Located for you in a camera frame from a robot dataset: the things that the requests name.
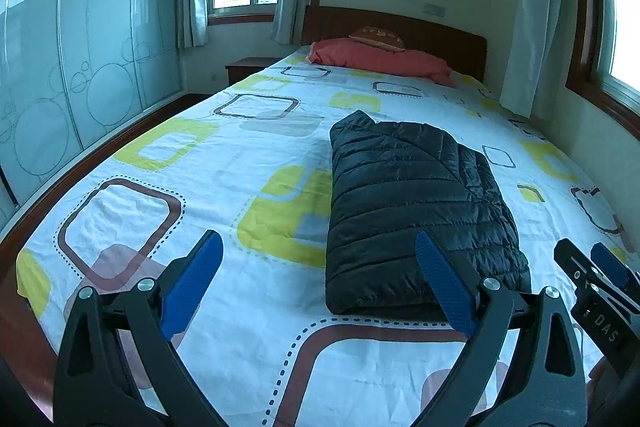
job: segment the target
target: headboard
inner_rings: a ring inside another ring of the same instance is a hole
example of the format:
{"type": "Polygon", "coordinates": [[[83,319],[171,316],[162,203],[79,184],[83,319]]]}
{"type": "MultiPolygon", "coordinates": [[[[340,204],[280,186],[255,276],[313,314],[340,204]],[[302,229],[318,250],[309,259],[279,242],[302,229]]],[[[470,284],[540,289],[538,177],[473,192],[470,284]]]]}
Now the headboard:
{"type": "Polygon", "coordinates": [[[484,79],[486,39],[435,22],[391,13],[307,6],[302,29],[302,43],[348,37],[363,26],[376,26],[400,35],[407,49],[420,50],[447,61],[459,73],[484,79]]]}

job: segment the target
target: black puffer jacket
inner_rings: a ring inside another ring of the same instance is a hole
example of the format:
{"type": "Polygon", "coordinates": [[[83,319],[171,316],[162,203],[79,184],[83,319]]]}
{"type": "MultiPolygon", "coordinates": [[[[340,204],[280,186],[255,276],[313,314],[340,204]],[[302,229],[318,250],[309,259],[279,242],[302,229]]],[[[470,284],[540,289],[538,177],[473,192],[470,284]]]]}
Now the black puffer jacket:
{"type": "Polygon", "coordinates": [[[415,258],[426,230],[481,277],[529,292],[527,258],[486,158],[427,124],[374,123],[356,111],[330,133],[334,188],[326,304],[334,313],[444,314],[415,258]]]}

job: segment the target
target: nightstand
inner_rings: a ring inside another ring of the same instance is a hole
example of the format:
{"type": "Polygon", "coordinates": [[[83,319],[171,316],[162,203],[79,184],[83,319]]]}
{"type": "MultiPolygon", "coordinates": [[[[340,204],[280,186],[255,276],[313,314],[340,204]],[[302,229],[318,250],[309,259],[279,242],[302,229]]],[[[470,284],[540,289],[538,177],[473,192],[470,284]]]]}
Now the nightstand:
{"type": "Polygon", "coordinates": [[[273,66],[282,57],[247,57],[225,66],[229,75],[229,86],[244,80],[254,73],[258,73],[269,66],[273,66]]]}

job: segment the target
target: pink pillow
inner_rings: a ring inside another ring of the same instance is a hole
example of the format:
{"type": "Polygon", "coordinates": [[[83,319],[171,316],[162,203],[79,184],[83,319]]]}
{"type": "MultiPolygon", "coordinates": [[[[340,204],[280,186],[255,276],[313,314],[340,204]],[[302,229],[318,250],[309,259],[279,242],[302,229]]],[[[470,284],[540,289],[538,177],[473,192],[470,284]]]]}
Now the pink pillow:
{"type": "Polygon", "coordinates": [[[454,87],[451,68],[441,58],[417,50],[388,52],[351,39],[314,42],[307,57],[312,64],[340,66],[397,76],[430,78],[442,86],[454,87]]]}

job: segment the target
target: blue rubber pad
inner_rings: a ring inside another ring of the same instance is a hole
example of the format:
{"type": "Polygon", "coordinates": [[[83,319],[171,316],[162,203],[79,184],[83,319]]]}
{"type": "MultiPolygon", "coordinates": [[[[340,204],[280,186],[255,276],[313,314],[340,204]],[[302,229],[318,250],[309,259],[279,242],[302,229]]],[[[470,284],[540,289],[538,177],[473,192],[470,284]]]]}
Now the blue rubber pad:
{"type": "Polygon", "coordinates": [[[415,257],[451,327],[471,339],[478,328],[474,296],[426,232],[415,239],[415,257]]]}
{"type": "Polygon", "coordinates": [[[160,330],[167,341],[182,333],[222,263],[222,238],[212,233],[162,300],[160,330]]]}
{"type": "Polygon", "coordinates": [[[591,248],[591,260],[618,288],[622,288],[628,283],[626,266],[602,243],[596,243],[591,248]]]}

